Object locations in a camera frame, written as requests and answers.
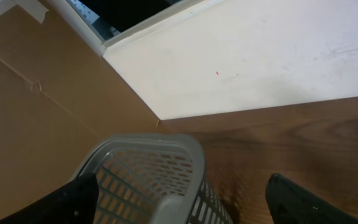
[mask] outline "brown cardboard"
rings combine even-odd
[[[0,218],[66,183],[97,142],[0,62]]]
[[[153,131],[158,118],[50,5],[43,24],[16,6],[0,16],[0,61],[90,128],[100,139]]]

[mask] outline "white wall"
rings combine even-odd
[[[205,0],[104,58],[160,119],[358,96],[358,0]]]

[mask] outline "piece of tape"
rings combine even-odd
[[[38,2],[38,0],[13,0],[26,12],[28,12],[34,19],[37,19],[38,22],[42,23],[45,19],[45,13],[48,9]]]

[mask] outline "wood grain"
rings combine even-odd
[[[196,137],[236,223],[273,223],[265,186],[279,172],[358,218],[358,97],[162,121]]]

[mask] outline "brown wooden surface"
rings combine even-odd
[[[265,186],[279,172],[358,218],[358,98],[162,121],[196,137],[207,176],[238,223],[273,223]]]

